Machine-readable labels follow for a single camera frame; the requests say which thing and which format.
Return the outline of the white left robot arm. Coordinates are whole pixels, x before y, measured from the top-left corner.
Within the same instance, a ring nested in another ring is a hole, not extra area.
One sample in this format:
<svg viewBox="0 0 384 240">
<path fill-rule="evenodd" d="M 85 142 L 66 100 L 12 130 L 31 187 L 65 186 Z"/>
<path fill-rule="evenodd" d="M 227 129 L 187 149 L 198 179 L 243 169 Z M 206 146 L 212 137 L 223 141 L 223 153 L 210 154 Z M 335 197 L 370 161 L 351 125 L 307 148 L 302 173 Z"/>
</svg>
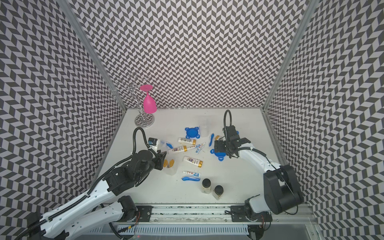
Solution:
<svg viewBox="0 0 384 240">
<path fill-rule="evenodd" d="M 142 150 L 105 172 L 89 190 L 47 212 L 29 214 L 28 227 L 16 238 L 73 240 L 83 233 L 112 222 L 136 221 L 138 209 L 122 194 L 138 187 L 154 169 L 162 170 L 167 153 Z"/>
</svg>

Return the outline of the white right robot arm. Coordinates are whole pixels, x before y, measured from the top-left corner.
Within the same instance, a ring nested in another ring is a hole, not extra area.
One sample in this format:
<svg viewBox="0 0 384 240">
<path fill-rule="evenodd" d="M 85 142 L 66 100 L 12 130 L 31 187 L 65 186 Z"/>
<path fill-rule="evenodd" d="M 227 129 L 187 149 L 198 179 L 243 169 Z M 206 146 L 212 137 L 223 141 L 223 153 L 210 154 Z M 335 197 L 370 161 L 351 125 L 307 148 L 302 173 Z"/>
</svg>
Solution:
<svg viewBox="0 0 384 240">
<path fill-rule="evenodd" d="M 213 152 L 245 160 L 262 175 L 264 192 L 245 200 L 244 215 L 249 221 L 268 221 L 271 213 L 287 213 L 304 202 L 295 169 L 290 165 L 283 166 L 270 160 L 249 140 L 215 140 Z"/>
</svg>

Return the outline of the small toothpaste tube front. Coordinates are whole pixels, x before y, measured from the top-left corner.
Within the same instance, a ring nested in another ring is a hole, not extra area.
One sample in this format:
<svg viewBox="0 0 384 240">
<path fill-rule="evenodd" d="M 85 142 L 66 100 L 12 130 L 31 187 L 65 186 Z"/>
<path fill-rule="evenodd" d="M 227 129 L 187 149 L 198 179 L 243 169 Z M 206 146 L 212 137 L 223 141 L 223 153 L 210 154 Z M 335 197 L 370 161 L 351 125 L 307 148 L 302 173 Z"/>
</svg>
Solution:
<svg viewBox="0 0 384 240">
<path fill-rule="evenodd" d="M 197 172 L 183 171 L 183 174 L 186 175 L 186 176 L 192 176 L 192 177 L 195 177 L 195 178 L 200 178 L 201 177 L 201 173 L 197 173 Z"/>
</svg>

